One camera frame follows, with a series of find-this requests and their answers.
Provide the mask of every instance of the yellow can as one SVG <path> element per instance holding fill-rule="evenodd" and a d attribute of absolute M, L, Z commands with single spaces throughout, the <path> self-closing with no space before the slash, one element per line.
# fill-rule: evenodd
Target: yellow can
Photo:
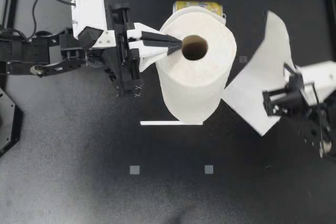
<path fill-rule="evenodd" d="M 208 9 L 209 11 L 223 16 L 223 6 L 216 2 L 198 2 L 198 1 L 176 1 L 173 5 L 173 13 L 190 6 L 200 6 Z"/>

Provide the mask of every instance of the tube hole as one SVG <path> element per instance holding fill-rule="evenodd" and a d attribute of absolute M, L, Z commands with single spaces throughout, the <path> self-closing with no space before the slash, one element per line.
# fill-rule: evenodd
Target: tube hole
<path fill-rule="evenodd" d="M 200 60 L 208 51 L 208 43 L 197 35 L 190 35 L 182 41 L 182 54 L 188 60 Z"/>

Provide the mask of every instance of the paper towel sheet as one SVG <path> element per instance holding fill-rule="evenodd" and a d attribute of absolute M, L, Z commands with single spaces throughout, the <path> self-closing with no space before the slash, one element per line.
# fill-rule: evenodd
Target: paper towel sheet
<path fill-rule="evenodd" d="M 261 136 L 280 120 L 279 116 L 267 116 L 262 92 L 285 86 L 285 62 L 294 68 L 286 25 L 275 13 L 268 12 L 265 39 L 222 96 Z"/>

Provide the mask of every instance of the paper towel roll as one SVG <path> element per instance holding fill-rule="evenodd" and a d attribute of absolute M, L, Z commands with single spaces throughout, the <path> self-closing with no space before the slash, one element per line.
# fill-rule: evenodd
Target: paper towel roll
<path fill-rule="evenodd" d="M 219 105 L 237 50 L 225 23 L 202 7 L 188 7 L 160 30 L 183 41 L 182 50 L 157 61 L 156 67 L 164 103 L 184 123 L 202 123 Z"/>

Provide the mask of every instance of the white plastic part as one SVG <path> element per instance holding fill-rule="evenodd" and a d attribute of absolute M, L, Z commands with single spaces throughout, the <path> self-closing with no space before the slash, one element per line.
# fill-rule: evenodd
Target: white plastic part
<path fill-rule="evenodd" d="M 139 49 L 139 71 L 143 72 L 154 62 L 167 56 L 168 47 L 150 47 L 145 46 L 142 40 L 132 41 L 128 43 L 130 49 Z"/>
<path fill-rule="evenodd" d="M 104 0 L 72 0 L 76 6 L 71 7 L 73 36 L 78 35 L 85 27 L 106 31 L 106 13 Z"/>
<path fill-rule="evenodd" d="M 196 35 L 206 41 L 201 59 L 189 60 L 178 50 L 156 62 L 164 103 L 184 123 L 204 122 L 219 105 L 237 50 L 225 23 L 205 8 L 188 7 L 174 13 L 160 30 L 180 40 Z"/>
<path fill-rule="evenodd" d="M 223 92 L 223 100 L 261 136 L 280 120 L 279 116 L 267 116 L 262 92 L 286 85 L 284 63 L 294 69 L 286 25 L 268 12 L 264 40 Z"/>
<path fill-rule="evenodd" d="M 127 31 L 127 38 L 128 39 L 140 39 L 141 36 L 142 36 L 142 34 L 141 34 L 142 31 L 148 31 L 150 33 L 164 35 L 164 33 L 160 32 L 158 30 L 155 30 L 152 27 L 146 26 L 142 23 L 134 23 L 134 29 Z"/>
<path fill-rule="evenodd" d="M 134 23 L 134 29 L 127 31 L 127 39 L 140 39 L 142 31 L 148 31 L 150 33 L 162 34 L 164 33 L 155 30 L 152 27 L 146 26 L 142 23 Z M 129 42 L 130 49 L 139 49 L 139 71 L 143 72 L 147 67 L 156 61 L 167 56 L 168 47 L 149 47 L 145 46 L 141 40 Z"/>
<path fill-rule="evenodd" d="M 108 47 L 115 47 L 116 44 L 116 36 L 114 34 L 114 30 L 103 31 L 99 39 L 96 43 L 92 46 L 93 49 L 100 49 L 100 48 L 108 48 Z"/>
<path fill-rule="evenodd" d="M 305 89 L 302 92 L 303 97 L 309 105 L 316 105 L 316 97 L 309 83 L 314 83 L 319 102 L 323 102 L 336 89 L 336 63 L 325 61 L 318 64 L 301 67 Z"/>

